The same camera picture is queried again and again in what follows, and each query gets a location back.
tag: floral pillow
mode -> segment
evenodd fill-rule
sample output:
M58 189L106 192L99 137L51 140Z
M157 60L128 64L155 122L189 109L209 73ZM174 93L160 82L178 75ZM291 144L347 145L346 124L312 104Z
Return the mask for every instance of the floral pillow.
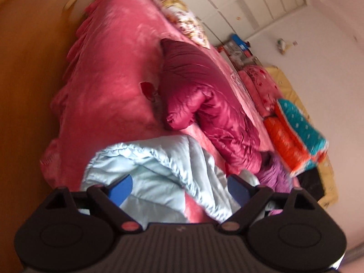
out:
M196 44L210 49L210 43L203 27L196 16L181 0L153 0L160 7L164 16L179 29L182 34Z

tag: pillow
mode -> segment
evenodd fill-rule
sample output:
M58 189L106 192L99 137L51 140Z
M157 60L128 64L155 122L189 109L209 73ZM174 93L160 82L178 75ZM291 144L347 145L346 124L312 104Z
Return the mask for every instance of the pillow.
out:
M296 146L278 117L268 117L263 122L290 176L295 177L304 172L310 161L310 155Z
M276 99L283 98L272 77L264 68L257 65L244 66L243 70L252 79L264 108L272 115Z
M278 99L274 111L295 144L311 156L311 167L315 167L316 163L325 158L328 141L289 100Z
M257 173L259 133L224 74L190 43L163 39L161 45L164 63L158 90L166 127L180 130L198 122L228 164Z
M181 0L153 0L164 16L179 29L182 34L196 44L210 49L210 43L203 27L192 11Z
M245 71L239 71L238 74L246 90L248 91L258 113L263 118L270 116L272 113L270 111L267 111L266 108L264 107L264 104L258 94L257 89L254 86L252 79L248 76L248 74Z

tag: pink blanket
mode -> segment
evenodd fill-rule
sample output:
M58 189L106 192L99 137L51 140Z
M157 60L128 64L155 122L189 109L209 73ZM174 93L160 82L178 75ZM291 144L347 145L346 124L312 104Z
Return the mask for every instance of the pink blanket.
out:
M41 159L47 182L72 191L79 189L84 169L96 151L117 142L176 134L164 129L158 102L152 103L143 95L140 83L158 87L162 38L193 44L151 0L96 0L86 12L89 16L78 29L78 40L67 56L67 83L51 104L60 121L59 137ZM231 68L215 49L199 48L230 77ZM269 138L248 98L241 95L240 101L249 103L243 109L260 132L266 150ZM213 155L217 166L225 169L224 160L196 124L182 132L197 139ZM204 219L201 209L189 198L186 213L190 213L192 222Z

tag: wooden floor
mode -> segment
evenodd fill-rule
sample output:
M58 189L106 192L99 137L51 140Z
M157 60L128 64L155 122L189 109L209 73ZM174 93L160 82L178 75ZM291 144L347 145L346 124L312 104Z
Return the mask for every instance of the wooden floor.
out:
M0 4L0 271L20 272L17 228L50 192L39 158L58 134L49 103L62 86L66 54L83 9L79 0L5 0Z

